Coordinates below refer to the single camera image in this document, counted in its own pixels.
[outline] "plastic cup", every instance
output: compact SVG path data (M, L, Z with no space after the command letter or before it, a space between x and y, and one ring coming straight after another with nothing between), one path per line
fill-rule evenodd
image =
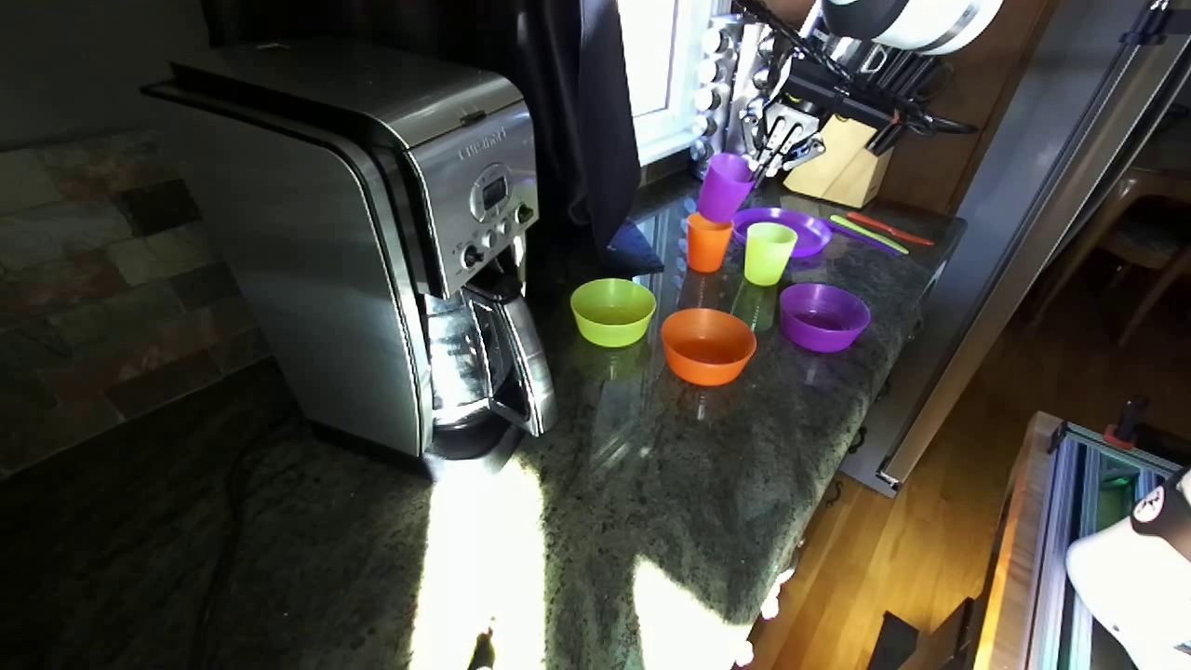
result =
M779 288L795 246L795 230L786 225L753 225L743 230L743 284Z
M831 246L831 228L818 215L795 212L795 207L742 207L732 220L732 243L742 243L743 248L743 230L756 225L786 225L795 230L795 246L789 253L789 266L795 269L810 269L823 259L826 246Z
M753 195L747 160L737 153L716 153L700 188L700 215L730 225Z
M732 243L732 225L716 225L694 212L685 230L685 266L694 271L720 271L721 258L730 253L730 243Z

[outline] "purple bowl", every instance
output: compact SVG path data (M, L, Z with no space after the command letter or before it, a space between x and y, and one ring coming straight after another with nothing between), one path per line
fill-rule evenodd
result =
M866 323L871 308L840 288L795 284L783 292L783 336L795 351L840 354L864 336Z
M831 246L831 228L818 215L795 212L795 207L743 207L732 220L732 237L743 243L743 230L753 225L786 225L795 230L795 246L789 253L794 266L808 269L818 266L818 258Z

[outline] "purple cup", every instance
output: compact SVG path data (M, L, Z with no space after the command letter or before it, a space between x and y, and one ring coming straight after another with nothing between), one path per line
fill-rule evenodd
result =
M871 323L871 308L831 284L795 284L783 292L783 336L795 351L810 354L840 354L849 351Z
M831 246L831 228L818 215L795 212L795 207L742 207L732 215L732 237L743 243L743 230L753 225L786 225L795 230L795 246L789 253L794 266L810 269L823 259Z
M753 188L756 184L743 157L716 153L700 188L700 215L730 225L737 207L747 202Z

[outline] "orange bowl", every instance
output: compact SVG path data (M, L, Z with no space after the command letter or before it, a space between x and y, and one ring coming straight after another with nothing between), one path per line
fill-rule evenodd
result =
M661 323L661 354L678 380L694 387L727 387L753 361L756 336L730 312L678 308Z

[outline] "sunlight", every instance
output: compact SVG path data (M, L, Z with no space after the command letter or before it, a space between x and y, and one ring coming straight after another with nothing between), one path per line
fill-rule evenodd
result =
M747 657L747 626L706 612L685 586L640 555L634 561L634 607L645 666L732 666Z
M670 104L675 36L666 30L675 30L678 18L675 3L678 0L619 0L634 117L661 111Z
M498 666L544 666L544 492L520 460L436 485L411 666L468 666L485 630Z

